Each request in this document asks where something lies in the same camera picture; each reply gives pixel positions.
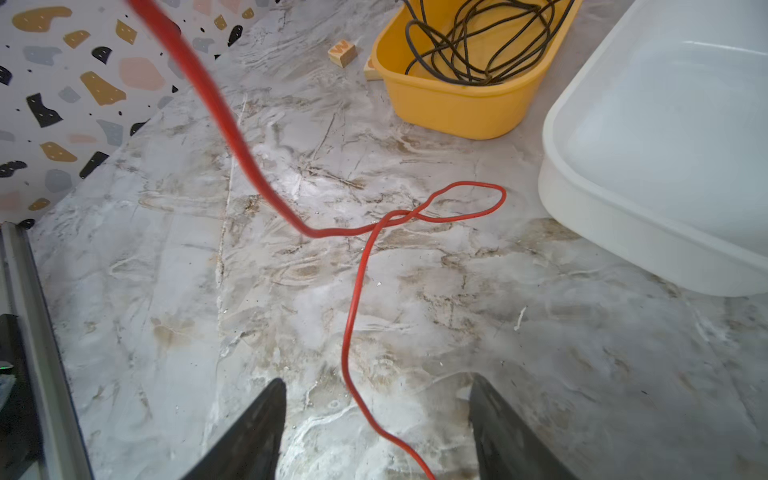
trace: red cord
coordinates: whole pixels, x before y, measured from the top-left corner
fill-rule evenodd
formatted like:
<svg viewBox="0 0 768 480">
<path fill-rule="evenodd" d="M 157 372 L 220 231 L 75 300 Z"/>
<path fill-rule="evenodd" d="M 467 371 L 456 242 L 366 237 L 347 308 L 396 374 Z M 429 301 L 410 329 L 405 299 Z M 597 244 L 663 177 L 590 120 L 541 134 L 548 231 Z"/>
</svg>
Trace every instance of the red cord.
<svg viewBox="0 0 768 480">
<path fill-rule="evenodd" d="M 373 249 L 373 244 L 376 242 L 376 238 L 383 229 L 401 225 L 413 218 L 431 223 L 448 223 L 483 217 L 495 212 L 504 203 L 507 198 L 507 192 L 503 187 L 494 184 L 471 181 L 456 182 L 448 185 L 442 190 L 436 191 L 429 196 L 426 202 L 419 205 L 414 210 L 391 211 L 376 224 L 365 225 L 360 228 L 323 228 L 319 230 L 308 227 L 266 182 L 266 179 L 261 174 L 261 170 L 259 170 L 259 167 L 256 165 L 256 161 L 253 160 L 253 156 L 250 154 L 245 139 L 240 134 L 240 130 L 235 123 L 231 110 L 227 104 L 224 103 L 223 98 L 219 94 L 219 89 L 206 72 L 205 67 L 200 63 L 200 60 L 189 48 L 189 45 L 187 45 L 182 37 L 179 36 L 178 28 L 174 23 L 165 16 L 153 0 L 127 0 L 127 2 L 144 20 L 147 27 L 149 27 L 157 39 L 160 40 L 160 43 L 168 50 L 171 57 L 173 57 L 179 64 L 181 70 L 190 79 L 190 83 L 195 87 L 197 94 L 200 95 L 203 103 L 205 103 L 211 115 L 218 123 L 221 134 L 232 148 L 232 151 L 234 152 L 237 161 L 240 163 L 243 172 L 246 174 L 246 177 L 248 177 L 248 180 L 250 180 L 259 194 L 261 194 L 261 196 L 264 197 L 264 199 L 266 199 L 266 201 L 268 201 L 288 223 L 293 225 L 293 227 L 302 235 L 306 235 L 310 238 L 355 237 L 363 233 L 371 232 L 371 235 L 368 237 L 368 242 L 366 243 L 366 248 L 363 250 L 362 257 L 360 258 L 360 266 L 357 269 L 357 278 L 355 280 L 355 289 L 352 294 L 352 304 L 349 306 L 349 316 L 347 317 L 346 329 L 344 330 L 344 343 L 342 344 L 341 349 L 342 374 L 349 392 L 352 393 L 352 397 L 355 399 L 355 402 L 357 402 L 358 407 L 360 407 L 362 414 L 366 417 L 373 429 L 376 430 L 376 433 L 408 452 L 408 454 L 416 460 L 424 473 L 426 473 L 427 478 L 435 480 L 435 475 L 429 470 L 427 464 L 414 449 L 401 439 L 398 439 L 384 430 L 379 423 L 376 422 L 373 415 L 368 410 L 366 403 L 357 391 L 357 388 L 355 388 L 355 385 L 352 382 L 352 377 L 349 375 L 349 344 L 352 341 L 352 332 L 355 328 L 355 316 L 357 315 L 357 306 L 360 303 L 362 282 L 365 279 L 366 266 L 368 265 L 368 259 L 371 250 Z M 493 188 L 501 192 L 502 198 L 493 207 L 475 214 L 456 215 L 454 217 L 446 218 L 427 217 L 420 214 L 420 212 L 427 208 L 438 195 L 442 195 L 448 190 L 462 185 Z"/>
</svg>

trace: terrazzo pattern wall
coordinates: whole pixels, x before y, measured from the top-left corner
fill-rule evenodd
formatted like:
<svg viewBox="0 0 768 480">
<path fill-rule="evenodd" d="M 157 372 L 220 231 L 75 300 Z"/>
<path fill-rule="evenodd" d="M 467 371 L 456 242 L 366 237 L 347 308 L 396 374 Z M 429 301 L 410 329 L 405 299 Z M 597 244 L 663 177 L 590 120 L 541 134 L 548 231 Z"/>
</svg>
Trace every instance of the terrazzo pattern wall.
<svg viewBox="0 0 768 480">
<path fill-rule="evenodd" d="M 209 69 L 269 0 L 162 0 Z M 0 221 L 31 227 L 187 82 L 120 0 L 0 0 Z"/>
</svg>

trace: marble-patterned tabletop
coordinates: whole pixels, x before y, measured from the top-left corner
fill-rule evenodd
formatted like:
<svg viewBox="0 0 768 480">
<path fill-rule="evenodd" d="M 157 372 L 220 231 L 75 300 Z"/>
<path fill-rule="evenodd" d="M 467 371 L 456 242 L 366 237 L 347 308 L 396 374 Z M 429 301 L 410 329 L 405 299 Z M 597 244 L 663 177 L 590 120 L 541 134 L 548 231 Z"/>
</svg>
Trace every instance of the marble-patterned tabletop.
<svg viewBox="0 0 768 480">
<path fill-rule="evenodd" d="M 584 0 L 528 116 L 491 141 L 406 124 L 365 81 L 393 0 L 282 2 L 217 61 L 268 180 L 313 226 L 371 223 L 457 180 L 507 189 L 489 217 L 386 230 L 369 264 L 353 378 L 439 478 L 477 476 L 473 372 L 584 480 L 768 478 L 768 296 L 681 290 L 538 199 L 544 116 L 630 3 Z M 345 69 L 326 56 L 341 37 L 359 49 Z M 494 201 L 463 188 L 428 213 Z M 365 238 L 297 234 L 193 92 L 30 236 L 97 480 L 181 477 L 277 376 L 279 478 L 423 478 L 339 371 Z"/>
</svg>

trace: black cord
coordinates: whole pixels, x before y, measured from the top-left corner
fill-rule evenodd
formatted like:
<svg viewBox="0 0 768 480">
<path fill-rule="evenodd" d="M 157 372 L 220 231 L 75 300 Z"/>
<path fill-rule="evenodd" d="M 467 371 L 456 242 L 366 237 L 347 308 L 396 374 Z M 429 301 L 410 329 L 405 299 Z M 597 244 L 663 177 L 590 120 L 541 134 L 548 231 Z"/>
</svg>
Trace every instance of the black cord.
<svg viewBox="0 0 768 480">
<path fill-rule="evenodd" d="M 510 78 L 533 68 L 538 63 L 547 51 L 549 43 L 560 30 L 563 21 L 568 16 L 571 7 L 574 4 L 574 0 L 568 0 L 565 10 L 560 16 L 560 20 L 554 28 L 552 28 L 552 23 L 555 17 L 558 16 L 556 5 L 564 0 L 545 0 L 546 5 L 524 3 L 520 0 L 495 0 L 495 3 L 491 5 L 483 5 L 491 1 L 493 0 L 466 0 L 466 2 L 458 8 L 458 11 L 453 18 L 453 27 L 451 27 L 447 34 L 443 34 L 427 23 L 424 0 L 419 0 L 419 6 L 422 9 L 421 19 L 419 19 L 416 12 L 413 10 L 411 2 L 409 0 L 403 0 L 403 3 L 406 4 L 412 17 L 406 25 L 406 41 L 414 56 L 413 60 L 406 68 L 406 75 L 410 73 L 411 68 L 418 62 L 433 77 L 451 84 L 486 86 L 504 83 Z M 474 18 L 495 8 L 510 8 L 514 10 L 515 13 L 487 25 L 484 28 L 480 28 L 479 30 L 469 31 L 469 23 Z M 509 40 L 491 56 L 485 67 L 478 67 L 472 64 L 469 58 L 470 52 L 468 46 L 468 40 L 471 37 L 485 33 L 492 28 L 497 28 L 507 22 L 512 22 L 513 20 L 528 16 L 530 16 L 530 18 L 525 25 L 516 31 L 510 32 Z M 525 48 L 520 50 L 520 52 L 512 58 L 499 65 L 493 65 L 498 56 L 503 54 L 511 45 L 515 45 L 518 38 L 520 38 L 521 35 L 534 24 L 540 24 L 541 32 L 533 39 L 533 41 L 528 43 Z M 411 28 L 414 26 L 419 27 L 429 38 L 433 48 L 419 53 L 411 39 Z M 450 58 L 445 56 L 445 50 L 450 50 Z M 437 56 L 445 62 L 445 65 L 448 66 L 454 77 L 448 76 L 440 71 L 440 68 L 438 68 L 436 63 Z"/>
</svg>

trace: yellow bin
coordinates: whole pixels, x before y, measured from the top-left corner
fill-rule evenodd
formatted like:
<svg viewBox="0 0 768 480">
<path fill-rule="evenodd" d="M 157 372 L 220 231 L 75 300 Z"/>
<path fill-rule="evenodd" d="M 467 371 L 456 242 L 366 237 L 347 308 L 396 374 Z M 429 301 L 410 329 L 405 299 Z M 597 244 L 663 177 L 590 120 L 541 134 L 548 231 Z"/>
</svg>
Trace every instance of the yellow bin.
<svg viewBox="0 0 768 480">
<path fill-rule="evenodd" d="M 464 1 L 424 0 L 428 23 L 443 34 L 447 33 L 453 25 L 458 7 Z M 376 39 L 371 60 L 374 68 L 384 78 L 395 112 L 404 121 L 464 138 L 475 140 L 496 138 L 517 127 L 522 121 L 582 1 L 574 1 L 568 17 L 550 42 L 541 60 L 530 70 L 504 84 L 489 87 L 449 84 L 434 79 L 418 63 L 408 75 L 404 75 L 406 67 L 413 60 L 413 53 L 406 42 L 405 34 L 406 24 L 411 20 L 411 15 L 405 6 L 400 8 L 397 15 Z M 545 5 L 546 2 L 534 0 L 533 3 Z M 556 4 L 558 10 L 555 12 L 553 25 L 556 25 L 563 15 L 567 3 L 568 0 L 561 0 Z M 411 0 L 411 5 L 420 17 L 419 2 Z M 509 16 L 509 10 L 506 12 L 505 10 L 505 8 L 495 8 L 479 15 L 473 22 L 482 22 L 482 24 L 470 24 L 471 30 L 474 31 Z M 510 38 L 510 34 L 517 31 L 529 18 L 509 22 L 506 24 L 507 28 L 500 26 L 470 38 L 468 47 L 472 63 L 485 65 L 490 55 L 498 50 Z M 539 32 L 541 27 L 533 24 L 517 41 L 525 46 Z M 426 51 L 432 47 L 429 39 L 418 26 L 411 28 L 411 38 L 419 51 Z M 510 50 L 510 56 L 519 51 L 515 50 L 514 44 L 508 50 Z M 501 56 L 498 60 L 501 62 L 505 58 Z"/>
</svg>

